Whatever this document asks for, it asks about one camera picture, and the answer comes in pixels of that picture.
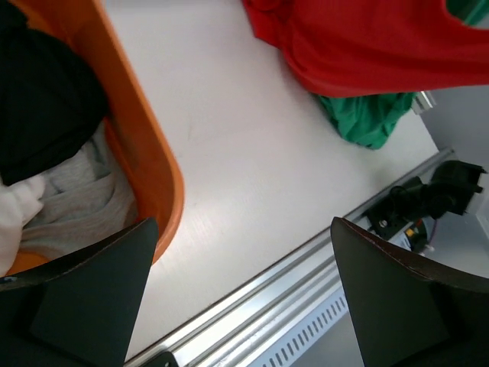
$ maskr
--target black object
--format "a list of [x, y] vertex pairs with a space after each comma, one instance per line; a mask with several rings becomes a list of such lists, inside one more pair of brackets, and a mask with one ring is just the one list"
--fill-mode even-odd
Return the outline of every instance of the black object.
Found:
[[90, 67], [0, 0], [0, 177], [25, 180], [71, 158], [108, 111]]
[[146, 219], [0, 282], [0, 361], [122, 366], [158, 239]]
[[154, 357], [148, 363], [145, 363], [143, 367], [179, 367], [176, 363], [175, 357], [171, 352], [162, 352]]
[[481, 166], [460, 161], [446, 161], [436, 168], [430, 183], [419, 177], [394, 187], [389, 195], [370, 208], [366, 214], [374, 231], [383, 239], [390, 239], [407, 223], [431, 216], [441, 218], [445, 213], [465, 214], [478, 186]]
[[332, 244], [366, 367], [486, 366], [489, 280], [335, 218]]

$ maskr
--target table surface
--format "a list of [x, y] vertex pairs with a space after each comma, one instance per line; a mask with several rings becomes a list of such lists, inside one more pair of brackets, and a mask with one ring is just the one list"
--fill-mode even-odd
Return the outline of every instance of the table surface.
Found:
[[106, 0], [186, 186], [128, 358], [437, 152], [404, 116], [384, 148], [336, 134], [239, 0]]

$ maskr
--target orange bin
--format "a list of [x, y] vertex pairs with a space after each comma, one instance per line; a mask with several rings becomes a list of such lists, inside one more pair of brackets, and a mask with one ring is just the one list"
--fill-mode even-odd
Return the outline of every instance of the orange bin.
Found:
[[[108, 96], [106, 137], [128, 176], [140, 218], [156, 218], [155, 262], [175, 235], [183, 210], [183, 179], [128, 58], [99, 0], [11, 0], [32, 28], [69, 44], [95, 71]], [[19, 252], [9, 274], [47, 262]]]

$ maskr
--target green fabric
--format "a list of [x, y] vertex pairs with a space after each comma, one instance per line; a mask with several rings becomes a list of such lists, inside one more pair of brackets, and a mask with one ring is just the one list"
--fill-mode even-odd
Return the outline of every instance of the green fabric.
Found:
[[[489, 13], [489, 0], [447, 0], [446, 6], [452, 15], [469, 25], [476, 25]], [[351, 98], [317, 97], [345, 140], [379, 149], [399, 119], [409, 111], [415, 96], [416, 93], [394, 93]]]

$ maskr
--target red fabric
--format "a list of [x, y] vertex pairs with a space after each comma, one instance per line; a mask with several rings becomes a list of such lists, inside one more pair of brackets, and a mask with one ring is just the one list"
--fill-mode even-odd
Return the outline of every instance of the red fabric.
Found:
[[330, 97], [489, 84], [489, 31], [445, 0], [244, 0], [256, 37]]

